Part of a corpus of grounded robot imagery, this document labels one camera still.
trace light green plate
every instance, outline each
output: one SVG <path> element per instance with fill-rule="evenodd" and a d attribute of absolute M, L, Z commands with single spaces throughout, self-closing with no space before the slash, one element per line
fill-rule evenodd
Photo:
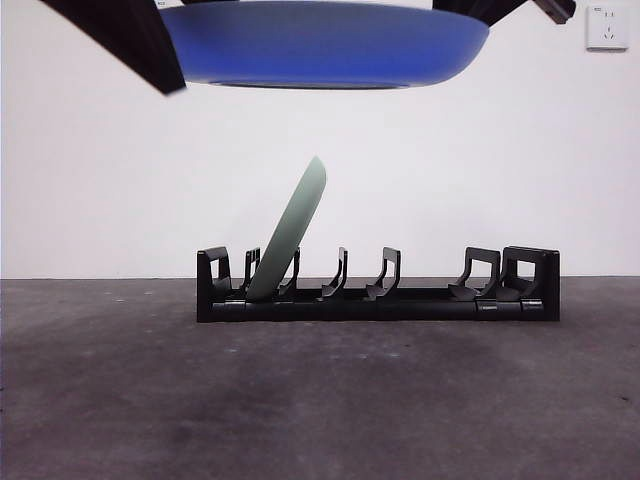
<path fill-rule="evenodd" d="M 268 300 L 278 288 L 320 203 L 326 184 L 324 165 L 318 157 L 314 157 L 271 236 L 247 290 L 247 301 Z"/>

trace blue pan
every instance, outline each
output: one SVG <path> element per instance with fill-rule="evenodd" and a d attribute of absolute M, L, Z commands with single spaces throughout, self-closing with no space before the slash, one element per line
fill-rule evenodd
<path fill-rule="evenodd" d="M 331 1 L 161 11 L 186 80 L 284 88 L 431 85 L 464 70 L 489 27 L 440 10 Z"/>

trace white power socket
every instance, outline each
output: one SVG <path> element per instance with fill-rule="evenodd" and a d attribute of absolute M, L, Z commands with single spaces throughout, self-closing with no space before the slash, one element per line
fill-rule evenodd
<path fill-rule="evenodd" d="M 587 50 L 629 48 L 629 7 L 590 5 L 587 7 Z"/>

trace dish rack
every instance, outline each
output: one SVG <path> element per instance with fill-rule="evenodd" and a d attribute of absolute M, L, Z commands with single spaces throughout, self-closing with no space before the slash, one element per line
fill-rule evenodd
<path fill-rule="evenodd" d="M 242 284 L 231 282 L 229 255 L 225 247 L 197 253 L 197 321 L 389 321 L 389 320 L 528 320 L 560 319 L 560 253 L 524 247 L 496 250 L 468 247 L 462 275 L 442 287 L 400 286 L 401 253 L 382 252 L 382 271 L 373 283 L 347 287 L 349 255 L 339 249 L 338 271 L 317 288 L 298 284 L 300 249 L 293 257 L 293 276 L 262 302 L 245 298 L 252 271 L 260 264 L 260 249 L 245 255 Z M 491 265 L 482 288 L 467 285 L 474 261 Z M 533 277 L 518 275 L 518 263 L 535 266 Z M 217 276 L 211 266 L 217 264 Z"/>

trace gray concrete floor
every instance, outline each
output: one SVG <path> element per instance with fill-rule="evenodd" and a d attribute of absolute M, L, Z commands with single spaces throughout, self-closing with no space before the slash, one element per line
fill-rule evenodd
<path fill-rule="evenodd" d="M 3 282 L 4 478 L 640 479 L 640 278 L 564 279 L 557 324 L 198 325 L 194 289 Z"/>

